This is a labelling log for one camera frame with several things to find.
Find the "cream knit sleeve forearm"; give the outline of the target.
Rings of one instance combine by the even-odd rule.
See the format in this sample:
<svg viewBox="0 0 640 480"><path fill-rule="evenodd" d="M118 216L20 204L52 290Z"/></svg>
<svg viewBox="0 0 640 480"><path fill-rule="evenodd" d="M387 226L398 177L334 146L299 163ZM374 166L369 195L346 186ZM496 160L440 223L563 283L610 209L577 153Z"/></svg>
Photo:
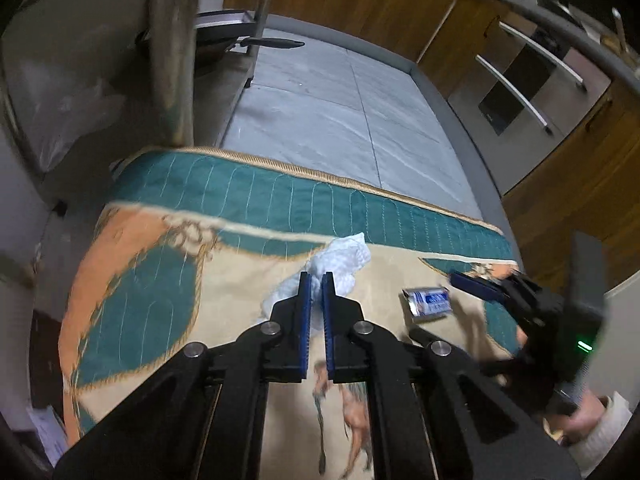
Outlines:
<svg viewBox="0 0 640 480"><path fill-rule="evenodd" d="M631 421L629 402L617 391L599 401L604 406L603 415L585 437L568 447L583 479L604 461Z"/></svg>

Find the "person's right hand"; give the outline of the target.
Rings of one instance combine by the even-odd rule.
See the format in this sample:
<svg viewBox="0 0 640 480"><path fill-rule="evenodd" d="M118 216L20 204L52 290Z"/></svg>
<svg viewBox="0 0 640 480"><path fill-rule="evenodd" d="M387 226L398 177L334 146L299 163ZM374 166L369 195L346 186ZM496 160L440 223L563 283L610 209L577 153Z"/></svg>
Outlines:
<svg viewBox="0 0 640 480"><path fill-rule="evenodd" d="M577 443L589 436L606 412L606 401L586 389L578 409L570 416L550 414L544 416L552 434L558 432L570 443Z"/></svg>

